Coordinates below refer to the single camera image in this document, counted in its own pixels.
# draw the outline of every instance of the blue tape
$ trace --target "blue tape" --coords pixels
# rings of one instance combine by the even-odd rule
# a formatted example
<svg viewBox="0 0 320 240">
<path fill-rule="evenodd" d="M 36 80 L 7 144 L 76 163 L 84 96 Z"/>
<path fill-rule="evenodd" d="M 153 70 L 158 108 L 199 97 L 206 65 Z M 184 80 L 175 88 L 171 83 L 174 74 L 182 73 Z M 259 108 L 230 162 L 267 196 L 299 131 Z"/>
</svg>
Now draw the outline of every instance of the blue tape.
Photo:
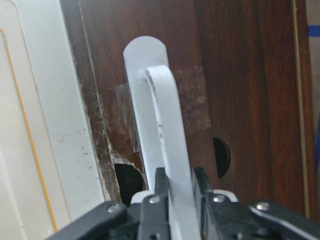
<svg viewBox="0 0 320 240">
<path fill-rule="evenodd" d="M 309 37 L 320 37 L 320 25 L 308 26 Z"/>
<path fill-rule="evenodd" d="M 315 135 L 314 151 L 315 151 L 315 169 L 316 169 L 316 173 L 318 173 L 319 162 L 320 162 L 320 118 L 318 121 L 318 129 Z"/>
</svg>

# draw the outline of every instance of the metal screw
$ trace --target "metal screw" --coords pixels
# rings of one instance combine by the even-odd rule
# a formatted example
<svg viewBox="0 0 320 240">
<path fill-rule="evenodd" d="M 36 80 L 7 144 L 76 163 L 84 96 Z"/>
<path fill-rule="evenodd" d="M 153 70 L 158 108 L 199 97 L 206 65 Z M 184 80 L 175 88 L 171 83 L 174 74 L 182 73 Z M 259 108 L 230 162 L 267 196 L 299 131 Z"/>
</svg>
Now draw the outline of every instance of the metal screw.
<svg viewBox="0 0 320 240">
<path fill-rule="evenodd" d="M 112 206 L 108 207 L 108 209 L 107 209 L 108 213 L 111 213 L 111 214 L 115 213 L 115 212 L 117 212 L 119 210 L 120 210 L 120 205 L 119 204 L 112 205 Z"/>
<path fill-rule="evenodd" d="M 256 205 L 255 205 L 256 209 L 260 210 L 260 211 L 268 211 L 269 210 L 269 203 L 267 202 L 258 202 Z"/>
<path fill-rule="evenodd" d="M 225 199 L 226 199 L 226 196 L 221 194 L 214 195 L 212 198 L 212 200 L 216 203 L 222 203 Z"/>
<path fill-rule="evenodd" d="M 149 198 L 149 203 L 157 204 L 158 202 L 160 202 L 160 200 L 161 200 L 160 196 L 152 196 Z"/>
</svg>

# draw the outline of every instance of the dark wood surface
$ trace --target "dark wood surface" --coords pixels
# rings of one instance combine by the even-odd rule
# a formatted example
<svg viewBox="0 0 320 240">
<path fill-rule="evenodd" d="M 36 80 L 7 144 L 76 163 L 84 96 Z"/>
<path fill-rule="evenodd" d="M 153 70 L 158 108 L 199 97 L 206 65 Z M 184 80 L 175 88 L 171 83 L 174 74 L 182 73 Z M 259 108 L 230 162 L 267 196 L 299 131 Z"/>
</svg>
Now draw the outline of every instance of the dark wood surface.
<svg viewBox="0 0 320 240">
<path fill-rule="evenodd" d="M 303 53 L 306 13 L 304 3 L 297 3 Z M 244 204 L 269 198 L 317 218 L 310 75 L 302 71 L 303 88 L 298 88 L 292 1 L 68 0 L 61 5 L 113 199 L 119 198 L 114 158 L 143 172 L 123 50 L 135 37 L 150 35 L 167 47 L 190 165 L 204 167 L 214 188 L 233 191 Z M 309 67 L 308 56 L 300 56 L 300 64 Z M 306 107 L 302 115 L 299 93 Z M 220 179 L 213 137 L 231 151 L 230 169 Z"/>
</svg>

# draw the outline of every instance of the hole in door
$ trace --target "hole in door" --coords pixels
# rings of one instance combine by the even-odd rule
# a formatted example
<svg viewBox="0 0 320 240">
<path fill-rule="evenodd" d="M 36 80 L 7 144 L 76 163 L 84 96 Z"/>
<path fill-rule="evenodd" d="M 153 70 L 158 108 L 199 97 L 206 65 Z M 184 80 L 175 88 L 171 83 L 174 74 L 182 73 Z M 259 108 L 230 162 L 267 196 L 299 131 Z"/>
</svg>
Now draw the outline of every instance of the hole in door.
<svg viewBox="0 0 320 240">
<path fill-rule="evenodd" d="M 213 138 L 216 169 L 218 178 L 222 178 L 228 171 L 231 163 L 231 153 L 228 144 L 220 138 Z"/>
<path fill-rule="evenodd" d="M 143 190 L 144 180 L 141 173 L 128 164 L 114 164 L 122 202 L 129 206 L 132 196 Z"/>
</svg>

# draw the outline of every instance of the white plastic part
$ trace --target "white plastic part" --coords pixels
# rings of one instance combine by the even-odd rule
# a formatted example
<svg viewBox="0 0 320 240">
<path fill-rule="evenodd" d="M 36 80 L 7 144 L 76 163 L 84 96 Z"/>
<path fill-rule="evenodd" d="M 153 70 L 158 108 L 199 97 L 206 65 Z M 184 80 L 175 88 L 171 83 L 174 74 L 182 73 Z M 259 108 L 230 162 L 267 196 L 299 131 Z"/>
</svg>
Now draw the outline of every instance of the white plastic part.
<svg viewBox="0 0 320 240">
<path fill-rule="evenodd" d="M 155 192 L 151 190 L 138 191 L 132 196 L 130 204 L 140 204 L 147 196 L 153 195 L 154 193 Z"/>
<path fill-rule="evenodd" d="M 232 191 L 222 190 L 222 189 L 214 189 L 212 190 L 214 194 L 221 194 L 230 199 L 231 202 L 237 203 L 238 198 Z"/>
<path fill-rule="evenodd" d="M 166 46 L 141 36 L 126 46 L 123 56 L 149 188 L 155 189 L 156 168 L 164 166 L 171 238 L 200 240 L 179 95 Z"/>
</svg>

